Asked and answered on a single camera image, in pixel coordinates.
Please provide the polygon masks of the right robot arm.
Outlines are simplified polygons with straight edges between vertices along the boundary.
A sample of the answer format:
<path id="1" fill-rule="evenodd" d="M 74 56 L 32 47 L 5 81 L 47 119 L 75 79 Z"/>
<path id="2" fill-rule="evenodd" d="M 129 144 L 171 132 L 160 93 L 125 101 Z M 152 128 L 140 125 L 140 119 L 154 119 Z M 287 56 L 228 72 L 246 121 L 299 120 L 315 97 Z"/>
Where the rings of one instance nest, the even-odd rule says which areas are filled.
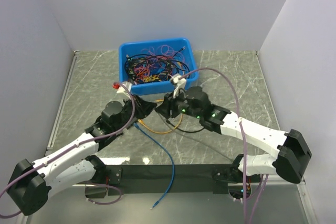
<path id="1" fill-rule="evenodd" d="M 264 151 L 262 155 L 239 155 L 231 168 L 234 180 L 242 182 L 258 174 L 278 175 L 287 182 L 302 181 L 312 152 L 301 132 L 274 130 L 210 102 L 201 87 L 192 87 L 178 95 L 164 97 L 156 112 L 166 119 L 185 114 L 199 120 L 210 132 L 246 140 Z"/>

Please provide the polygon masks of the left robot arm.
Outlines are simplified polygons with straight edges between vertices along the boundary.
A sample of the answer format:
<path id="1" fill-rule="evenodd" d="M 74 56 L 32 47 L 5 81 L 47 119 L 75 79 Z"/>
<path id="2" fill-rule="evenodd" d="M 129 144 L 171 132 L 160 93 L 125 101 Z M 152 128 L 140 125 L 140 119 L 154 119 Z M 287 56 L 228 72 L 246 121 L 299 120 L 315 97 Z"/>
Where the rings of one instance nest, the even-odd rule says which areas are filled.
<path id="1" fill-rule="evenodd" d="M 122 103 L 107 103 L 94 124 L 74 141 L 33 162 L 16 164 L 5 189 L 19 212 L 29 216 L 37 212 L 54 194 L 80 182 L 104 180 L 106 166 L 95 154 L 112 143 L 138 119 L 156 108 L 155 102 L 132 95 Z"/>

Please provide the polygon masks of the blue plastic bin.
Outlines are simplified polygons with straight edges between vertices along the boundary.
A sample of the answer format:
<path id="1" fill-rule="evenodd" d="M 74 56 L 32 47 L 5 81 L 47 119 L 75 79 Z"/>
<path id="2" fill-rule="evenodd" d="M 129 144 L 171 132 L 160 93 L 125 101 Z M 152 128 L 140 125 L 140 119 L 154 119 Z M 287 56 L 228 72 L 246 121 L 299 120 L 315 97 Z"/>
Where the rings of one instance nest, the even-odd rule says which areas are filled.
<path id="1" fill-rule="evenodd" d="M 137 95 L 174 90 L 170 78 L 197 69 L 191 44 L 186 38 L 126 42 L 119 46 L 119 81 L 132 84 Z"/>

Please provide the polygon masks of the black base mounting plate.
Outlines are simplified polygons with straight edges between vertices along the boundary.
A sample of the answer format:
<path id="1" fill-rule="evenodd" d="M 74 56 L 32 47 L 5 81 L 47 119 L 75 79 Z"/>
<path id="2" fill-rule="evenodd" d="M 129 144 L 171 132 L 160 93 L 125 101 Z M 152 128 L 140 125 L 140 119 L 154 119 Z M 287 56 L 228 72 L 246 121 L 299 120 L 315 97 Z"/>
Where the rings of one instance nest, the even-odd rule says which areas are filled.
<path id="1" fill-rule="evenodd" d="M 171 193 L 228 194 L 229 184 L 241 184 L 243 174 L 231 164 L 108 165 L 91 180 L 120 188 L 125 194 Z"/>

